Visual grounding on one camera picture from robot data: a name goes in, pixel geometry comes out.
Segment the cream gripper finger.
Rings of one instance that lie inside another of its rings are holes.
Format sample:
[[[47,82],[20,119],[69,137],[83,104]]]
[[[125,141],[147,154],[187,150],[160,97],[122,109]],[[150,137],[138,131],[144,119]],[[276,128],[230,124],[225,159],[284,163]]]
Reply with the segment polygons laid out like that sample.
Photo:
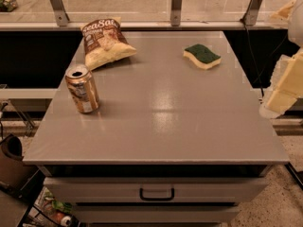
[[[287,21],[290,17],[290,14],[292,13],[292,10],[294,8],[294,3],[296,0],[291,0],[284,6],[282,6],[280,9],[277,11],[273,12],[270,17],[273,19],[278,19],[282,21]]]
[[[303,53],[292,57],[282,55],[271,77],[265,107],[276,114],[284,114],[300,97],[303,97]]]

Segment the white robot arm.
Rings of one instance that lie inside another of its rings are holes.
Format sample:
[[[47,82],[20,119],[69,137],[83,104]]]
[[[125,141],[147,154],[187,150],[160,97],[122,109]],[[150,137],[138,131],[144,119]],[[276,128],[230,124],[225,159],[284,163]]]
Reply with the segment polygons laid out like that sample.
[[[280,57],[263,98],[263,109],[269,117],[275,118],[303,97],[303,0],[292,0],[272,17],[288,21],[288,39],[299,46],[291,57]]]

